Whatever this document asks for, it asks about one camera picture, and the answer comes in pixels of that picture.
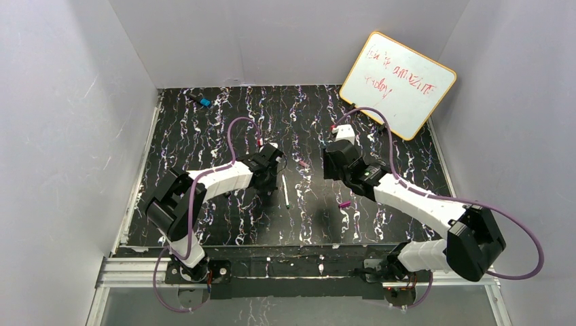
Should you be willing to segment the magenta pen cap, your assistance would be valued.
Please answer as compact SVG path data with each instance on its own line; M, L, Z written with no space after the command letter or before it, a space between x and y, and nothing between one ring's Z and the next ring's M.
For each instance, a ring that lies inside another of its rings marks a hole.
M343 209L343 208L349 207L350 205L351 205L351 201L346 201L346 202L340 203L340 204L338 205L338 207L339 207L340 209Z

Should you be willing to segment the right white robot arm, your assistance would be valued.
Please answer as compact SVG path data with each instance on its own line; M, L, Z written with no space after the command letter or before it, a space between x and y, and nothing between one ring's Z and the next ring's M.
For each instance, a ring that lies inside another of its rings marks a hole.
M506 247L489 209L439 200L431 192L394 178L382 164L368 164L348 140L322 150L323 177L341 181L354 194L390 206L432 228L440 238L402 242L384 259L382 276L400 278L421 270L455 272L479 281Z

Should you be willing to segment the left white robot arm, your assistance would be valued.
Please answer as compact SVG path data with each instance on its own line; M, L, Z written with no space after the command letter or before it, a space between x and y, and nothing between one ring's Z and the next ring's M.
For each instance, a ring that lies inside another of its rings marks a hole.
M202 205L243 189L272 193L283 158L284 153L268 143L221 166L191 171L172 168L147 200L145 215L167 241L170 254L185 268L194 269L206 257L194 234Z

